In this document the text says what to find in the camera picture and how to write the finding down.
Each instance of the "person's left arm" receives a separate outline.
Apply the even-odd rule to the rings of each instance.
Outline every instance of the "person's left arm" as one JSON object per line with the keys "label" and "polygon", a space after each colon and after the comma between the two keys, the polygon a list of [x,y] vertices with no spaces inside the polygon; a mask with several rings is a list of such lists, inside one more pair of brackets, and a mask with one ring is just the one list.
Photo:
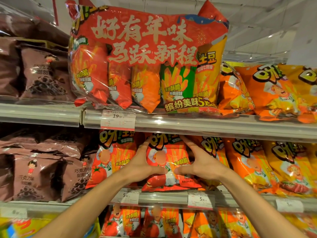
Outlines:
{"label": "person's left arm", "polygon": [[83,238],[89,227],[119,190],[152,174],[165,174],[164,167],[150,166],[146,150],[151,137],[142,144],[136,155],[121,170],[94,187],[75,204],[34,235],[34,238]]}

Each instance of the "white ceiling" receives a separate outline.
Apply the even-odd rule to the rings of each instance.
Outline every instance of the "white ceiling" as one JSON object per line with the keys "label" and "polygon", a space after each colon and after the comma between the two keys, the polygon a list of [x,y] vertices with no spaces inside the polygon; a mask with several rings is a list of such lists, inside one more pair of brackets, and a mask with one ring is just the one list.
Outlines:
{"label": "white ceiling", "polygon": [[[31,0],[53,13],[52,0]],[[154,14],[197,14],[205,0],[91,0]],[[55,0],[60,28],[68,32],[70,19],[65,0]],[[305,0],[211,0],[230,22],[224,59],[245,62],[286,61],[303,15]],[[30,13],[34,7],[15,4]]]}

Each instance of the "person's left hand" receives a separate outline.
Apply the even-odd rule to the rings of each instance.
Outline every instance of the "person's left hand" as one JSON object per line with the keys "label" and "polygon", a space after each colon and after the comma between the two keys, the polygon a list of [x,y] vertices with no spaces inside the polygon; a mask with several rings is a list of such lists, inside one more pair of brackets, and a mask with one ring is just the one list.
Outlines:
{"label": "person's left hand", "polygon": [[152,138],[149,137],[141,144],[135,156],[119,171],[127,178],[128,184],[144,180],[154,174],[164,175],[168,172],[166,168],[149,165],[146,161],[146,150]]}

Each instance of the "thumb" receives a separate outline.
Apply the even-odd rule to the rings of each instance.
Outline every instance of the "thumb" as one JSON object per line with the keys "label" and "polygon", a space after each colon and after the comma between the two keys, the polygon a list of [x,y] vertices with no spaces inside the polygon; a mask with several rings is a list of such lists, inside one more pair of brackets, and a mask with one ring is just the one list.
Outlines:
{"label": "thumb", "polygon": [[162,166],[152,166],[152,174],[164,175],[167,174],[168,170]]}
{"label": "thumb", "polygon": [[176,175],[185,175],[185,174],[193,175],[193,166],[186,165],[186,166],[177,167],[174,170],[174,174],[176,174]]}

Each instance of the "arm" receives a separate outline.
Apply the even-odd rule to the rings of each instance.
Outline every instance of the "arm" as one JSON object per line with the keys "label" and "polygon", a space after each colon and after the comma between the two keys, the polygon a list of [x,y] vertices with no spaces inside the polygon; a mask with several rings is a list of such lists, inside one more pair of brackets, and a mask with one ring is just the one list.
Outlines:
{"label": "arm", "polygon": [[195,155],[192,165],[181,166],[174,173],[192,174],[208,180],[219,180],[232,194],[261,238],[307,238],[273,206],[260,196],[233,170],[211,158],[203,149],[184,136],[183,141]]}
{"label": "arm", "polygon": [[150,166],[146,161],[146,149],[150,138],[139,147],[128,164],[94,187],[36,233],[34,238],[83,238],[89,227],[122,187],[146,179],[153,174],[167,173],[164,167]]}

